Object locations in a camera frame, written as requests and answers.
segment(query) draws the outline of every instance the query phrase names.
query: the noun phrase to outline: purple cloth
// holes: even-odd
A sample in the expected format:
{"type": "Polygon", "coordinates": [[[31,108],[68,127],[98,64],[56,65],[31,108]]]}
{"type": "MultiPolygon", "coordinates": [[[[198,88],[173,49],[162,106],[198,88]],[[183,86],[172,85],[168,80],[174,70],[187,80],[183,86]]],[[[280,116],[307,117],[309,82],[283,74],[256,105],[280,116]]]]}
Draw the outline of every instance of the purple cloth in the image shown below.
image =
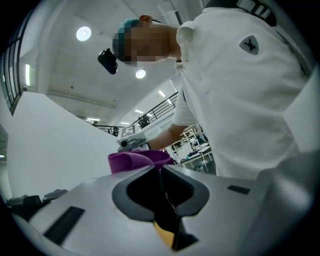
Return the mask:
{"type": "Polygon", "coordinates": [[[164,165],[173,165],[174,160],[166,152],[142,150],[113,153],[108,156],[112,174],[132,171],[145,166],[155,166],[160,170],[164,165]]]}

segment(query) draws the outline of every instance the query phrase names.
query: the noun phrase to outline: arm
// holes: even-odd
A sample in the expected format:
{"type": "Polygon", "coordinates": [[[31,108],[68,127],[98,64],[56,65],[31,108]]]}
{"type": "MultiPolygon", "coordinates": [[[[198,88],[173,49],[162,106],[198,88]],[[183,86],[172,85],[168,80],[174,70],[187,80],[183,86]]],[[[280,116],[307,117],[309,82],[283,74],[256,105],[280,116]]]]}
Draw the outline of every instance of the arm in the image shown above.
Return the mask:
{"type": "Polygon", "coordinates": [[[177,141],[184,129],[195,124],[192,115],[182,93],[178,94],[171,126],[157,137],[149,140],[152,150],[164,149],[177,141]]]}
{"type": "Polygon", "coordinates": [[[175,143],[185,128],[187,128],[187,126],[171,124],[167,130],[164,130],[157,137],[149,140],[149,146],[152,150],[164,149],[175,143]]]}

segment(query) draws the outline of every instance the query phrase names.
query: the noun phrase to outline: black slot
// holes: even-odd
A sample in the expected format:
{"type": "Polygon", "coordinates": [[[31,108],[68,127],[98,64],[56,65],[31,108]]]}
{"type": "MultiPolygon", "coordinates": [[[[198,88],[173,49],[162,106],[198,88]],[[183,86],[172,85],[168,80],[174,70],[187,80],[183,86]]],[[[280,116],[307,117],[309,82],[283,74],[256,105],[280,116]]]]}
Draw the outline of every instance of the black slot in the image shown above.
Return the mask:
{"type": "Polygon", "coordinates": [[[85,210],[71,206],[55,223],[44,233],[44,236],[57,245],[61,245],[68,234],[84,214],[85,210]]]}
{"type": "Polygon", "coordinates": [[[119,182],[112,191],[112,199],[129,218],[156,222],[173,233],[172,249],[179,251],[198,241],[185,231],[181,219],[196,215],[205,206],[209,190],[174,169],[149,169],[119,182]]]}
{"type": "Polygon", "coordinates": [[[228,190],[232,190],[234,192],[238,192],[243,195],[248,195],[250,192],[250,188],[242,187],[242,186],[236,186],[236,185],[230,185],[227,187],[228,190]]]}

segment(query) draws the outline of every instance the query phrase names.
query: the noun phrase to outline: yellow object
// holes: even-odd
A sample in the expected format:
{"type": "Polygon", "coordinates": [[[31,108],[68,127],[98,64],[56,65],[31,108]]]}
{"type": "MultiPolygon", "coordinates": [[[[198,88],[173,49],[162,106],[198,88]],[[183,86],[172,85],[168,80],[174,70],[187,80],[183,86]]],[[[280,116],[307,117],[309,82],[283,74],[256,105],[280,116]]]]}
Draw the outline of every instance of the yellow object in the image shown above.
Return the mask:
{"type": "Polygon", "coordinates": [[[164,229],[162,229],[158,223],[154,222],[154,228],[156,230],[156,232],[159,234],[160,238],[162,239],[162,241],[164,241],[164,243],[169,247],[172,248],[173,243],[174,243],[174,239],[175,239],[175,234],[171,233],[169,231],[166,231],[164,229]]]}

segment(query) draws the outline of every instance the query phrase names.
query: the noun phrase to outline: white polo shirt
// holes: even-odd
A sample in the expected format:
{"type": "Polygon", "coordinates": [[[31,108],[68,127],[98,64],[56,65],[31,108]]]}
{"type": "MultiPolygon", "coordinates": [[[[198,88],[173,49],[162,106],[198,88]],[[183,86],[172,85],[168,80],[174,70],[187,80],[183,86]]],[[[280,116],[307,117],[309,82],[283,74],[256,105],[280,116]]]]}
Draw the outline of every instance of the white polo shirt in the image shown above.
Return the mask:
{"type": "Polygon", "coordinates": [[[240,9],[210,7],[176,39],[185,99],[181,91],[172,122],[202,126],[217,175],[254,180],[298,153],[283,112],[307,79],[272,27],[240,9]],[[255,54],[240,47],[250,36],[255,54]]]}

